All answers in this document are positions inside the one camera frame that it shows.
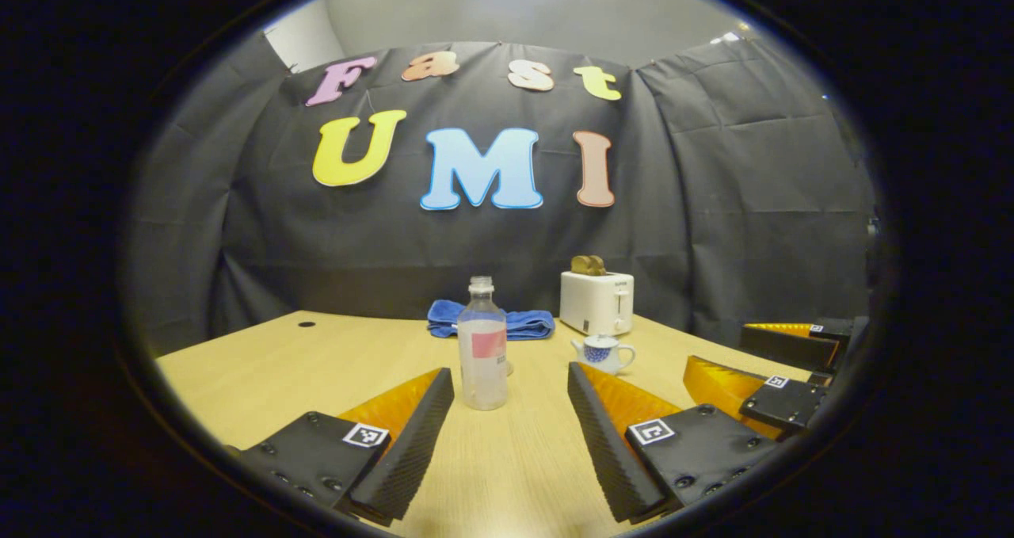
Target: blue towel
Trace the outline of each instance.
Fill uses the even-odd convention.
[[[426,328],[438,338],[453,336],[457,333],[457,317],[463,310],[462,304],[452,300],[436,300],[426,315],[430,321]],[[556,328],[553,314],[548,311],[500,312],[507,315],[507,339],[548,338]]]

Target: toaster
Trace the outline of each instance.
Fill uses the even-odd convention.
[[[634,327],[634,278],[631,275],[560,276],[560,320],[587,335],[615,336]]]

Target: plastic bottle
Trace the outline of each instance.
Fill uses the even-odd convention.
[[[493,278],[474,276],[472,301],[457,318],[464,403],[496,409],[507,403],[507,317],[493,304]]]

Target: white teapot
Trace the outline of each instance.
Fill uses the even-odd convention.
[[[601,369],[602,372],[612,373],[613,376],[621,369],[630,366],[631,362],[634,362],[634,358],[637,357],[637,351],[634,350],[634,347],[620,343],[619,339],[606,336],[605,333],[587,336],[584,343],[576,339],[572,339],[571,343],[577,351],[577,361],[592,366],[592,368]],[[620,351],[622,350],[631,351],[631,358],[627,362],[620,361]]]

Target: pink label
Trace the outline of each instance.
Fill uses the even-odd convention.
[[[500,358],[507,352],[507,328],[500,332],[472,332],[472,358]]]

